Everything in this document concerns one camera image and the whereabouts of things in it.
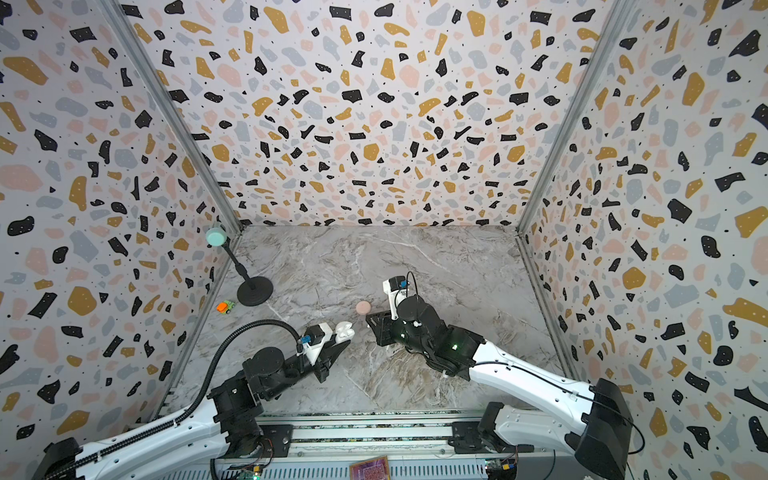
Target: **terrazzo wallpaper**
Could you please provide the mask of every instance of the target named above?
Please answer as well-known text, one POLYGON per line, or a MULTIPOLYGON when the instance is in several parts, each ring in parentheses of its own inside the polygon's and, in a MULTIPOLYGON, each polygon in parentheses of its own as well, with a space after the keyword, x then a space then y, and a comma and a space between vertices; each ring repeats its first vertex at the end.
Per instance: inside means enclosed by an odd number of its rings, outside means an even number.
POLYGON ((223 265, 216 212, 101 14, 0 2, 0 478, 147 421, 223 265))
POLYGON ((611 0, 125 0, 235 212, 517 224, 611 0))
POLYGON ((768 2, 639 6, 525 241, 635 478, 768 478, 768 2))

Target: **black cable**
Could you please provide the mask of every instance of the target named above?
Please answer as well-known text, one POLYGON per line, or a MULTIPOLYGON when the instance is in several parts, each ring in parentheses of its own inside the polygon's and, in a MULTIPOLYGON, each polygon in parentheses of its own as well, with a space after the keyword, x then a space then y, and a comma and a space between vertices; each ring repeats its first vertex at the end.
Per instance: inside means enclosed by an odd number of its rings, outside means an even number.
POLYGON ((173 420, 169 420, 167 422, 161 423, 160 425, 157 425, 155 427, 152 427, 151 429, 147 430, 146 432, 138 433, 132 437, 129 437, 121 442, 113 443, 112 445, 109 445, 107 448, 100 450, 99 452, 92 453, 89 456, 85 458, 81 458, 80 460, 77 460, 73 462, 71 465, 67 465, 64 468, 60 468, 54 473, 48 474, 45 477, 43 477, 43 480, 53 480, 54 478, 57 478, 59 475, 69 472, 71 470, 76 470, 78 467, 81 467, 83 465, 87 465, 91 462, 96 462, 101 457, 104 457, 106 455, 109 455, 111 453, 116 452, 117 450, 120 450, 124 447, 127 447, 129 445, 133 445, 134 443, 143 440, 147 437, 150 437, 154 435, 155 433, 162 432, 165 429, 169 429, 170 427, 174 425, 179 425, 182 421, 187 419, 194 410, 202 403, 202 401, 205 399, 205 395, 208 392, 208 386, 210 386, 210 381, 214 377, 214 371, 216 370, 216 365, 219 363, 219 360, 221 359, 221 356, 224 354, 224 351, 227 349, 227 347, 232 343, 238 336, 246 332, 247 330, 250 330, 257 326, 262 325, 274 325, 282 327, 293 336, 293 338, 296 340, 296 350, 300 352, 301 350, 301 336, 299 336, 299 333, 294 329, 291 325, 281 321, 281 320, 274 320, 274 319, 265 319, 265 320, 257 320, 255 322, 246 323, 245 325, 241 326, 240 328, 236 329, 234 332, 230 333, 230 335, 221 343, 219 346, 219 349, 214 354, 213 359, 210 361, 210 365, 208 366, 208 371, 205 374, 205 380, 203 381, 203 385, 200 387, 200 391, 197 394, 197 397, 195 397, 195 400, 192 402, 192 405, 187 408, 184 413, 179 415, 173 420))
POLYGON ((549 478, 549 475, 552 475, 552 472, 554 471, 554 463, 558 460, 558 454, 557 451, 552 450, 552 466, 549 468, 549 473, 546 477, 542 478, 541 480, 547 480, 549 478))
POLYGON ((616 410, 615 408, 613 408, 613 407, 611 407, 611 406, 608 406, 608 405, 605 405, 603 402, 599 402, 599 401, 597 401, 597 400, 595 400, 595 399, 590 399, 590 398, 588 398, 588 397, 585 397, 585 396, 583 396, 583 395, 579 395, 579 394, 578 394, 578 393, 576 393, 576 392, 572 392, 571 390, 568 390, 568 389, 566 389, 566 388, 563 388, 563 386, 561 386, 561 385, 558 385, 558 384, 557 384, 557 383, 555 383, 555 382, 550 382, 549 380, 547 380, 547 379, 546 379, 546 378, 544 378, 543 376, 540 376, 540 375, 538 375, 538 374, 536 374, 536 373, 533 373, 533 372, 532 372, 532 371, 530 371, 530 370, 524 369, 524 368, 522 368, 522 367, 520 367, 520 366, 517 366, 517 365, 510 365, 510 364, 508 364, 508 363, 504 363, 504 362, 493 362, 493 361, 491 361, 491 362, 480 362, 480 363, 476 363, 476 364, 475 364, 475 365, 473 365, 472 367, 476 367, 476 366, 480 366, 480 365, 503 365, 503 366, 506 366, 506 367, 508 367, 508 368, 511 368, 511 369, 518 369, 518 370, 521 370, 522 372, 526 372, 526 373, 527 373, 527 374, 529 374, 529 375, 533 375, 534 377, 536 377, 537 379, 541 380, 542 382, 546 382, 546 383, 548 383, 549 385, 552 385, 552 386, 554 386, 554 387, 556 387, 556 388, 558 388, 558 389, 562 390, 562 392, 563 392, 563 393, 568 393, 568 394, 570 394, 570 395, 576 395, 576 396, 577 396, 578 398, 580 398, 580 399, 588 400, 589 402, 592 402, 592 403, 597 403, 599 406, 603 407, 604 409, 608 409, 608 410, 611 410, 611 411, 612 411, 613 413, 615 413, 616 415, 619 415, 619 417, 621 417, 621 418, 622 418, 622 419, 623 419, 625 422, 629 423, 629 424, 630 424, 630 425, 631 425, 631 426, 632 426, 632 427, 633 427, 635 430, 637 430, 637 433, 639 433, 639 434, 640 434, 640 438, 641 438, 641 440, 643 441, 643 445, 642 445, 640 448, 638 448, 638 449, 637 449, 637 450, 635 450, 634 452, 628 452, 628 453, 627 453, 627 455, 634 455, 634 454, 636 454, 636 453, 640 453, 640 452, 642 452, 642 451, 643 451, 643 449, 645 449, 645 435, 643 435, 643 432, 641 432, 641 431, 640 431, 640 429, 637 427, 637 425, 635 425, 635 424, 634 424, 634 422, 632 422, 632 419, 629 419, 628 417, 625 417, 624 415, 622 415, 622 414, 621 414, 621 413, 620 413, 618 410, 616 410))

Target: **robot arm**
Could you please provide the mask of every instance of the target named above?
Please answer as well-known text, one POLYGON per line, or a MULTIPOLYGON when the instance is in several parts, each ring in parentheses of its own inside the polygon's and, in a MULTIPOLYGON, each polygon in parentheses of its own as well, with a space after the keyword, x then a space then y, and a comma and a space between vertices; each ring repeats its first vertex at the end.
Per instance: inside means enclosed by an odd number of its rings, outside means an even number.
MULTIPOLYGON (((269 322, 261 324, 281 324, 269 322)), ((335 329, 327 323, 310 326, 301 337, 290 330, 298 338, 296 354, 290 358, 268 346, 243 362, 237 374, 212 388, 199 405, 193 403, 137 429, 82 446, 74 438, 51 443, 33 480, 150 480, 195 461, 260 456, 264 431, 256 417, 264 411, 262 400, 275 399, 310 373, 324 382, 355 334, 349 322, 335 329)))
POLYGON ((401 343, 444 375, 494 386, 554 418, 535 432, 523 432, 515 428, 513 409, 491 404, 479 428, 485 445, 502 452, 511 445, 534 443, 570 452, 584 467, 609 480, 624 478, 633 423, 615 384, 600 379, 590 385, 555 375, 477 333, 446 326, 418 294, 401 295, 406 287, 404 276, 384 282, 390 311, 366 317, 378 345, 401 343))

